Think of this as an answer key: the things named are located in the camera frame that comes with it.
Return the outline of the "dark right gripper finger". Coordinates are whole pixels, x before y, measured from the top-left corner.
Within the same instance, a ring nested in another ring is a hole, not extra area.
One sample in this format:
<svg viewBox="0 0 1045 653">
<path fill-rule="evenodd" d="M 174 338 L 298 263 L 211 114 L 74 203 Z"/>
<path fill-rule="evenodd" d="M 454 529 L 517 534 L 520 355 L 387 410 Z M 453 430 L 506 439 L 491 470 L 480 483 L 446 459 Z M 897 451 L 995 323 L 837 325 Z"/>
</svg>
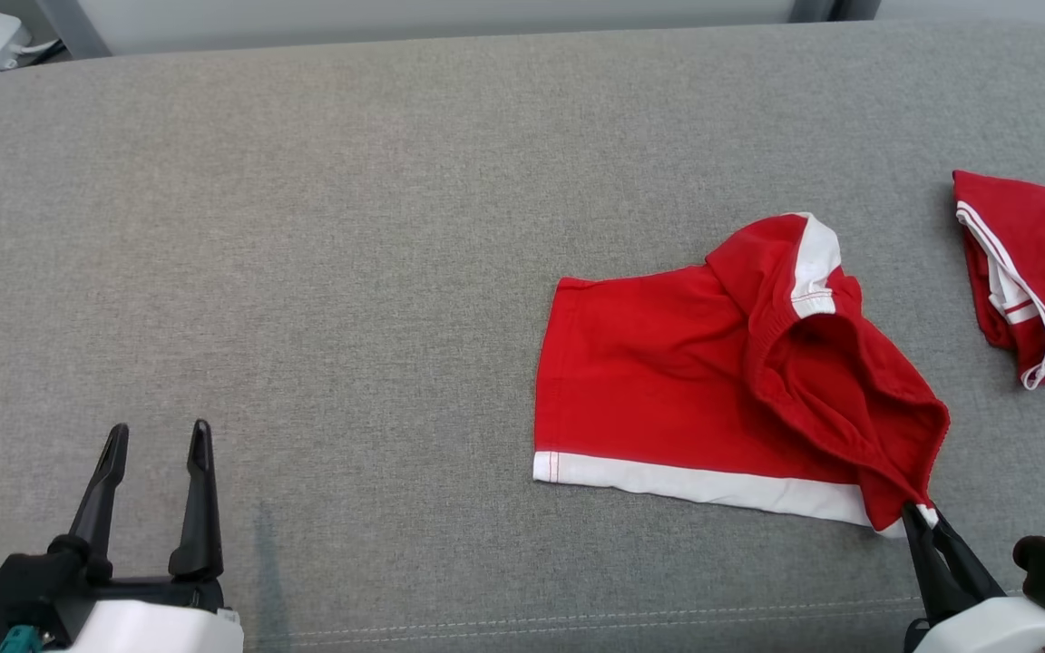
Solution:
<svg viewBox="0 0 1045 653">
<path fill-rule="evenodd" d="M 903 506 L 903 526 L 918 579 L 925 619 L 932 627 L 970 607 L 965 587 L 961 555 L 955 549 L 955 532 L 937 513 L 908 502 Z"/>
<path fill-rule="evenodd" d="M 1005 591 L 957 531 L 938 516 L 926 531 L 926 607 L 974 607 Z"/>
</svg>

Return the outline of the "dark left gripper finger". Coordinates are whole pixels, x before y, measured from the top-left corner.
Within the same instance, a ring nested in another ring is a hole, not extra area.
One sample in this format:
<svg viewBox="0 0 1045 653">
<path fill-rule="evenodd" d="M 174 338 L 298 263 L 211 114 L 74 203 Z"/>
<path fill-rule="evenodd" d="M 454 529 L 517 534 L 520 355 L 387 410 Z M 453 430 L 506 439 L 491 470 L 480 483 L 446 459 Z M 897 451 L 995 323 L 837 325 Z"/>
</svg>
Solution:
<svg viewBox="0 0 1045 653">
<path fill-rule="evenodd" d="M 224 560 L 214 443 L 206 419 L 196 419 L 192 426 L 186 467 L 185 517 L 179 545 L 170 555 L 169 573 L 179 581 L 212 581 L 223 574 Z"/>
<path fill-rule="evenodd" d="M 72 526 L 50 542 L 49 552 L 69 553 L 79 563 L 84 578 L 91 584 L 112 579 L 113 565 L 108 559 L 111 544 L 113 499 L 127 470 L 127 424 L 116 424 L 104 438 L 104 447 L 88 481 Z"/>
</svg>

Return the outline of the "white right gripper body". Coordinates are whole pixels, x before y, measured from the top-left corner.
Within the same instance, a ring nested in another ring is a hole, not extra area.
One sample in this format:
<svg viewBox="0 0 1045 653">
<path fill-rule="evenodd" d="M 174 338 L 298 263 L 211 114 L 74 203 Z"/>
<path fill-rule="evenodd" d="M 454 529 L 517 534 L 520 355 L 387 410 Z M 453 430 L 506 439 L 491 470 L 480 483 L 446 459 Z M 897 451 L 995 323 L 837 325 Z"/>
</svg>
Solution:
<svg viewBox="0 0 1045 653">
<path fill-rule="evenodd" d="M 913 623 L 904 652 L 1045 652 L 1045 609 L 1027 598 L 992 598 L 929 625 Z"/>
</svg>

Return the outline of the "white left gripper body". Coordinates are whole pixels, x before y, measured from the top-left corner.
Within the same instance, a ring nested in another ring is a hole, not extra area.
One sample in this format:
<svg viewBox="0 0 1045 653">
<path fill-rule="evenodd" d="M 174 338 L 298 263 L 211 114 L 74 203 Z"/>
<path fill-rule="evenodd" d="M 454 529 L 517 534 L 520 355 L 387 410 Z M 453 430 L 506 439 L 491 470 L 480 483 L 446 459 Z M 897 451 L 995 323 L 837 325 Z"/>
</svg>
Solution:
<svg viewBox="0 0 1045 653">
<path fill-rule="evenodd" d="M 65 652 L 243 652 L 243 625 L 212 578 L 76 583 L 59 598 Z"/>
</svg>

